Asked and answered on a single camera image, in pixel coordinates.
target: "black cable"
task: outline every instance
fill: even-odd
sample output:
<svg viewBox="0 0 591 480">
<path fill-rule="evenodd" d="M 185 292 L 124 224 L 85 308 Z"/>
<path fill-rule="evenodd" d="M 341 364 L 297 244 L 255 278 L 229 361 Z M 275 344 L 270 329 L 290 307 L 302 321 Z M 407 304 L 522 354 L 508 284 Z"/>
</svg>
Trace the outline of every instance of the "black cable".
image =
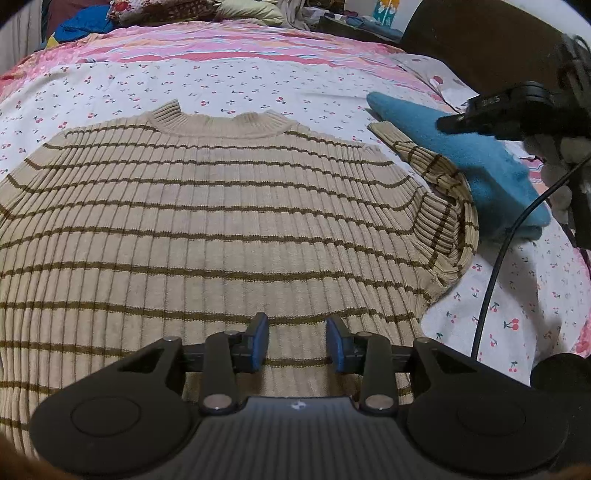
<svg viewBox="0 0 591 480">
<path fill-rule="evenodd" d="M 470 357 L 473 360 L 476 360 L 478 357 L 478 352 L 480 350 L 480 341 L 482 340 L 482 332 L 484 330 L 484 321 L 486 319 L 486 314 L 488 312 L 488 306 L 491 304 L 492 298 L 492 291 L 495 288 L 496 279 L 499 276 L 499 271 L 501 270 L 501 265 L 503 263 L 503 259 L 505 258 L 505 254 L 509 249 L 509 245 L 515 236 L 517 229 L 521 226 L 523 221 L 528 217 L 528 215 L 533 212 L 536 208 L 538 208 L 550 195 L 552 195 L 556 190 L 558 190 L 562 185 L 566 184 L 569 178 L 578 172 L 581 168 L 583 168 L 588 162 L 591 160 L 591 154 L 587 155 L 581 163 L 579 163 L 575 168 L 573 168 L 570 172 L 565 174 L 559 181 L 554 183 L 548 190 L 546 190 L 542 195 L 537 197 L 531 204 L 519 215 L 518 219 L 515 221 L 511 230 L 505 237 L 505 241 L 501 246 L 501 250 L 499 250 L 499 254 L 495 260 L 495 266 L 492 268 L 491 278 L 488 281 L 488 286 L 486 287 L 486 293 L 484 295 L 484 300 L 482 301 L 482 307 L 480 308 L 480 315 L 478 316 L 478 324 L 476 325 L 476 333 L 474 334 L 474 341 L 472 342 L 472 353 Z"/>
</svg>

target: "beige ribbed sweater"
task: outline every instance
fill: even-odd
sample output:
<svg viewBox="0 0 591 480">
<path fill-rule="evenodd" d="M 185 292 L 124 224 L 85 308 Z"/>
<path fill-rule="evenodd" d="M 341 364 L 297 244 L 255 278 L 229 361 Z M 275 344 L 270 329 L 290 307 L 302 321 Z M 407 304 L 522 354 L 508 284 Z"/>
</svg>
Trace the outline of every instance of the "beige ribbed sweater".
<svg viewBox="0 0 591 480">
<path fill-rule="evenodd" d="M 478 241 L 463 176 L 380 125 L 447 200 L 379 148 L 274 112 L 170 102 L 43 145 L 0 184 L 3 431 L 31 453 L 27 422 L 49 393 L 164 335 L 203 342 L 259 311 L 268 359 L 239 376 L 243 393 L 354 392 L 327 365 L 323 319 L 410 345 Z"/>
</svg>

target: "blue fabric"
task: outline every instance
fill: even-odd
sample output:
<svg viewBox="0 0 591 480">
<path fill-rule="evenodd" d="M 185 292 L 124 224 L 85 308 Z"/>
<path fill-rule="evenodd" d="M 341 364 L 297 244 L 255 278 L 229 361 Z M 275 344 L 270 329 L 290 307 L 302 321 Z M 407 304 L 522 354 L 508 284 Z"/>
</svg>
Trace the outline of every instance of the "blue fabric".
<svg viewBox="0 0 591 480">
<path fill-rule="evenodd" d="M 91 33 L 109 33 L 116 25 L 107 20 L 109 5 L 95 5 L 80 10 L 75 17 L 66 20 L 56 29 L 54 38 L 59 43 L 79 40 Z"/>
<path fill-rule="evenodd" d="M 417 145 L 448 157 L 466 176 L 478 211 L 480 237 L 501 240 L 538 193 L 523 163 L 515 160 L 503 144 L 478 134 L 446 135 L 435 122 L 446 113 L 416 103 L 372 92 L 369 106 L 390 121 Z M 532 212 L 516 237 L 537 240 L 549 225 L 545 205 Z"/>
</svg>

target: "floral pillow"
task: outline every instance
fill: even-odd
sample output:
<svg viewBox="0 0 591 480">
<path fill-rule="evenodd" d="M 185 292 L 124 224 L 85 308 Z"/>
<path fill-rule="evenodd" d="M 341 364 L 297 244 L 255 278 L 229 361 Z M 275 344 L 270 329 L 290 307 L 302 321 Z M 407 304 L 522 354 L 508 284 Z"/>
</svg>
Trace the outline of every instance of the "floral pillow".
<svg viewBox="0 0 591 480">
<path fill-rule="evenodd" d="M 212 17 L 214 0 L 111 0 L 108 17 L 127 27 L 141 23 Z"/>
</svg>

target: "gray cloth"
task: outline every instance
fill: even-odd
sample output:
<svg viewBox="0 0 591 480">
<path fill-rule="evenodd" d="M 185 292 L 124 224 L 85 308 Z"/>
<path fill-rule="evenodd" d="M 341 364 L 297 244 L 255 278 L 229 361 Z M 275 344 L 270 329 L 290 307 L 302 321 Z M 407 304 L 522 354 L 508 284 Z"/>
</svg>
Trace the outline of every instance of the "gray cloth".
<svg viewBox="0 0 591 480">
<path fill-rule="evenodd" d="M 301 9 L 306 0 L 279 0 L 277 6 L 283 13 L 285 21 L 281 25 L 284 28 L 297 28 L 298 30 L 310 30 L 301 16 Z"/>
</svg>

